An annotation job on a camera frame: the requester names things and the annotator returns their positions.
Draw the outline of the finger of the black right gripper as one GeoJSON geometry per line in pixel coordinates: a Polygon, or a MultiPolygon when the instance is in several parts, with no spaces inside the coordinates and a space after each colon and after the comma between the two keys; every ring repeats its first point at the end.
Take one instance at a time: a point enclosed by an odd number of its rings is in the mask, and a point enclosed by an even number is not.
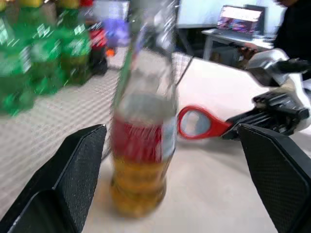
{"type": "Polygon", "coordinates": [[[250,111],[228,118],[226,123],[231,127],[238,124],[250,124],[267,129],[294,129],[294,112],[288,108],[254,108],[250,111]]]}
{"type": "Polygon", "coordinates": [[[221,135],[223,140],[240,140],[238,126],[231,127],[228,131],[221,135]]]}

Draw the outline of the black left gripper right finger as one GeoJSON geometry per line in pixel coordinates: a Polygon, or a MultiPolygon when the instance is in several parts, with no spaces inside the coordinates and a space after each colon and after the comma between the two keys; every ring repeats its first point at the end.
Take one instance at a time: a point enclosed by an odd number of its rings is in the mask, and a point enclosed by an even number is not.
{"type": "Polygon", "coordinates": [[[288,136],[241,124],[257,193],[278,233],[311,233],[311,158],[288,136]]]}

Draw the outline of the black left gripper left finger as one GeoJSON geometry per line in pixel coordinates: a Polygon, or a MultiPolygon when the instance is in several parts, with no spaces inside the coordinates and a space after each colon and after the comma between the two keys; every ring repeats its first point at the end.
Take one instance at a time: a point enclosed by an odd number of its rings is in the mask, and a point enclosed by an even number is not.
{"type": "Polygon", "coordinates": [[[81,233],[97,186],[107,129],[67,136],[0,220],[0,233],[81,233]]]}

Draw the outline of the red bottle opener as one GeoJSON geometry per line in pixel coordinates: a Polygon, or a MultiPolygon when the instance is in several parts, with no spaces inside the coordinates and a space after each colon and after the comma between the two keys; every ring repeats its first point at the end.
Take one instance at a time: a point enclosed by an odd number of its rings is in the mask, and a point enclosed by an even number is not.
{"type": "Polygon", "coordinates": [[[188,105],[180,110],[177,117],[177,132],[178,134],[186,140],[199,140],[212,137],[220,137],[223,135],[232,124],[224,122],[214,116],[207,109],[197,106],[188,105]],[[186,115],[190,113],[196,113],[199,118],[195,124],[195,133],[190,134],[185,130],[186,115]]]}

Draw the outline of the glass bottle red label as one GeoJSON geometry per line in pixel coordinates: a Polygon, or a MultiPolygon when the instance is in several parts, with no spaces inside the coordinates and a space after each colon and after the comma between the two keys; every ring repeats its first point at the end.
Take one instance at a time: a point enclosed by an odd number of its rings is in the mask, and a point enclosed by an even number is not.
{"type": "Polygon", "coordinates": [[[176,149],[178,92],[173,68],[176,0],[132,0],[131,41],[112,105],[110,193],[128,217],[152,213],[166,194],[176,149]]]}

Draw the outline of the cola bottle red label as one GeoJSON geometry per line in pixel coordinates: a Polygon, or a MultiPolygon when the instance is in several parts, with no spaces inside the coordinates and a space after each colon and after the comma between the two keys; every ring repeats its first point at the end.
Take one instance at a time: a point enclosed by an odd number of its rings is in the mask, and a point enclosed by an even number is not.
{"type": "Polygon", "coordinates": [[[90,0],[88,31],[91,38],[90,68],[93,75],[102,76],[107,71],[106,37],[102,22],[94,13],[94,0],[90,0]]]}

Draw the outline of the green soda bottle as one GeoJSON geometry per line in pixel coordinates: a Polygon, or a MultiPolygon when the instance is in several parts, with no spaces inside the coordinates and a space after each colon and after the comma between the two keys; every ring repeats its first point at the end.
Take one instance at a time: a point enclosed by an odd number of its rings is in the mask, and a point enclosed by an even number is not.
{"type": "Polygon", "coordinates": [[[89,68],[91,41],[79,9],[63,8],[59,16],[62,32],[61,69],[65,85],[84,85],[92,77],[89,68]]]}
{"type": "Polygon", "coordinates": [[[30,86],[30,46],[15,34],[7,19],[6,10],[0,10],[0,112],[17,115],[31,109],[35,94],[30,86]]]}
{"type": "Polygon", "coordinates": [[[31,86],[36,94],[49,95],[63,87],[61,40],[58,31],[47,23],[29,25],[31,41],[31,86]]]}

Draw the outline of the person in dark clothes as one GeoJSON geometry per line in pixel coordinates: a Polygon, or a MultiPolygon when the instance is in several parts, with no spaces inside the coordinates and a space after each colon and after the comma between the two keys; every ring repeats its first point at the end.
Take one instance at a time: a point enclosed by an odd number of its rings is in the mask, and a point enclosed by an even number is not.
{"type": "Polygon", "coordinates": [[[285,7],[284,18],[273,42],[289,58],[311,62],[311,0],[273,0],[285,7]]]}

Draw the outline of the grey desk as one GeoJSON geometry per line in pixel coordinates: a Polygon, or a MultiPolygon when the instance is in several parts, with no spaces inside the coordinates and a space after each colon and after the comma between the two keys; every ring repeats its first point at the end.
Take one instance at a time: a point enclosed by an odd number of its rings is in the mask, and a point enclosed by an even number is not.
{"type": "Polygon", "coordinates": [[[264,38],[253,38],[252,40],[245,40],[238,38],[236,36],[227,36],[215,33],[216,29],[203,30],[202,34],[206,36],[203,59],[210,60],[212,50],[214,48],[214,43],[219,43],[221,45],[229,46],[232,43],[234,45],[246,46],[247,44],[254,45],[257,50],[269,50],[273,48],[273,43],[265,42],[264,38]]]}

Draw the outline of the open laptop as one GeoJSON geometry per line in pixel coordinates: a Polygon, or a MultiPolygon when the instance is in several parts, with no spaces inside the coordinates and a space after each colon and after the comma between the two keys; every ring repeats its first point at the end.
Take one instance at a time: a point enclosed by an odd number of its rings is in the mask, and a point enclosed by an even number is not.
{"type": "Polygon", "coordinates": [[[214,34],[253,40],[262,11],[224,5],[214,34]]]}

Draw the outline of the purple tissue box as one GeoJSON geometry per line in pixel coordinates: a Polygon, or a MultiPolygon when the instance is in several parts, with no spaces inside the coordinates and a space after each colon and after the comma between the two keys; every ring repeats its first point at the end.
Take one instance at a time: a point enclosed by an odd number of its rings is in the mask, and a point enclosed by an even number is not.
{"type": "Polygon", "coordinates": [[[129,24],[123,19],[103,19],[107,46],[111,48],[127,47],[130,43],[129,24]]]}

